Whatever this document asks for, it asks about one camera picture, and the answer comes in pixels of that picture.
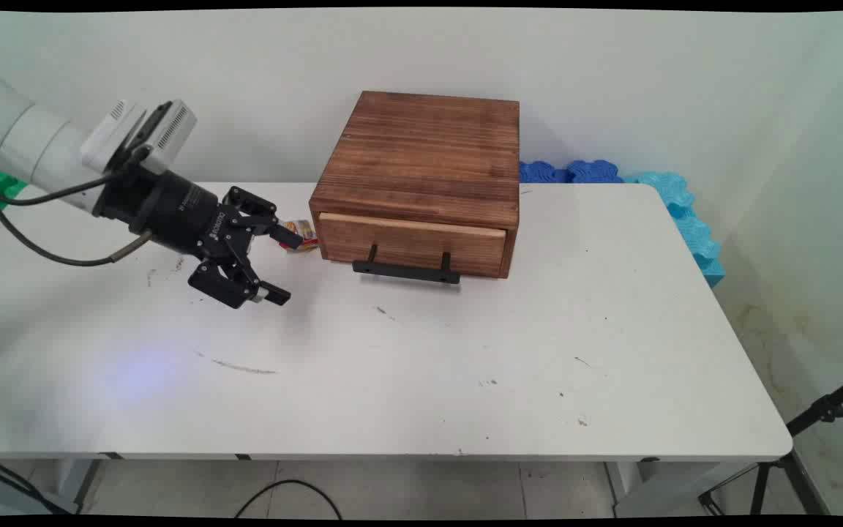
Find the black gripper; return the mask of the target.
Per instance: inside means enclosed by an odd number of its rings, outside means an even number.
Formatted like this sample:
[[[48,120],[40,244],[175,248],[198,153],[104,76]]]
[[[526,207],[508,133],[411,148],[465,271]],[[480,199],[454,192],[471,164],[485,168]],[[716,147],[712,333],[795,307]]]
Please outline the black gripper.
[[[282,306],[291,300],[290,291],[261,280],[247,261],[235,258],[247,257],[249,233],[292,250],[304,238],[281,223],[274,203],[240,187],[220,198],[173,171],[153,173],[131,164],[106,184],[94,214],[126,223],[137,236],[148,231],[152,241],[175,253],[207,259],[188,284],[231,308],[263,301]]]

